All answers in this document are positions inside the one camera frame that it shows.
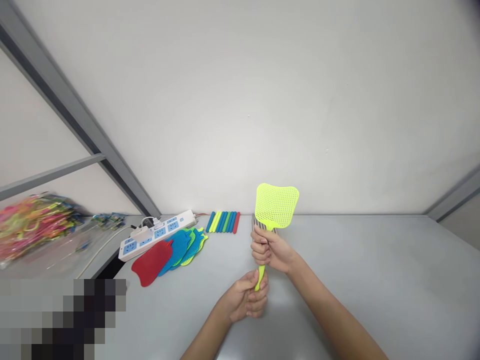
power cord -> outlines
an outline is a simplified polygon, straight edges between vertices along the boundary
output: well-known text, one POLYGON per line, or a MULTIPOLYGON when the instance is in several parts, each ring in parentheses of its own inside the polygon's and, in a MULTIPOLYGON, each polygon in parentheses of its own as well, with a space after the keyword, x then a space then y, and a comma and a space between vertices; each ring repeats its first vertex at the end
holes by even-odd
POLYGON ((144 221, 147 219, 155 219, 153 216, 146 216, 140 221, 140 227, 144 225, 144 221))
POLYGON ((87 268, 90 266, 90 264, 92 263, 92 261, 97 257, 98 254, 100 254, 100 252, 102 251, 102 249, 110 242, 110 240, 112 240, 114 237, 116 237, 118 234, 120 234, 123 230, 126 230, 126 229, 136 229, 135 226, 131 225, 131 226, 126 226, 124 227, 123 229, 120 229, 119 231, 117 231, 116 233, 114 233, 102 246, 101 248, 98 249, 98 251, 95 253, 95 255, 93 255, 90 259, 90 261, 88 262, 88 264, 85 265, 85 267, 83 268, 83 270, 78 274, 78 276, 75 278, 75 279, 79 279, 85 272, 85 270, 87 270, 87 268))

fly swatter handle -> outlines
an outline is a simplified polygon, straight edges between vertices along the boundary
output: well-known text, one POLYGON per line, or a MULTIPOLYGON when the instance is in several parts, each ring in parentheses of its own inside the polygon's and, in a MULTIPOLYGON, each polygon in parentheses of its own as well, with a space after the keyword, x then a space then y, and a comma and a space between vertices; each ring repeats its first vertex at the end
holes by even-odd
POLYGON ((260 265, 258 267, 258 272, 259 272, 259 277, 258 277, 258 282, 255 285, 255 291, 260 290, 260 282, 262 281, 262 278, 264 277, 265 265, 260 265))
MULTIPOLYGON (((273 229, 274 229, 273 226, 272 227, 270 227, 270 225, 266 226, 267 231, 272 231, 273 229)), ((265 265, 260 265, 258 267, 258 272, 259 272, 259 276, 258 276, 258 282, 255 285, 255 291, 260 290, 260 282, 262 281, 262 279, 264 277, 265 265)))

white table surface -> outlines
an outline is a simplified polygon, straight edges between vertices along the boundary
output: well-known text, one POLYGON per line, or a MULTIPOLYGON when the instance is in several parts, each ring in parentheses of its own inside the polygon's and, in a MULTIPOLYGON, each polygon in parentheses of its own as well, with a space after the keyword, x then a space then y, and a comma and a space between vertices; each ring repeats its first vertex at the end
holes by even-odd
MULTIPOLYGON (((209 217, 200 218, 206 226, 209 217)), ((224 291, 256 268, 251 217, 141 287, 127 262, 126 311, 96 359, 178 359, 224 291)), ((476 359, 480 251, 426 216, 294 216, 279 231, 393 359, 476 359)), ((285 275, 267 268, 264 316, 236 323, 218 359, 331 359, 331 345, 285 275)))

hand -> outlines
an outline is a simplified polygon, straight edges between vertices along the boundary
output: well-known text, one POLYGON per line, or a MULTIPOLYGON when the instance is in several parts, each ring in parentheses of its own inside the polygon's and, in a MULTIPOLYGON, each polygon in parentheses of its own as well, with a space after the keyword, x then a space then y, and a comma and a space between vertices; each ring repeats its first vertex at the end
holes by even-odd
POLYGON ((262 230, 255 225, 251 232, 253 242, 250 247, 251 255, 258 265, 270 265, 272 268, 288 274, 294 258, 295 250, 276 233, 262 230))
POLYGON ((259 318, 264 312, 269 292, 269 277, 267 272, 261 280, 260 290, 254 291, 259 281, 259 271, 247 272, 240 280, 237 280, 218 300, 215 307, 219 307, 232 323, 250 316, 259 318))

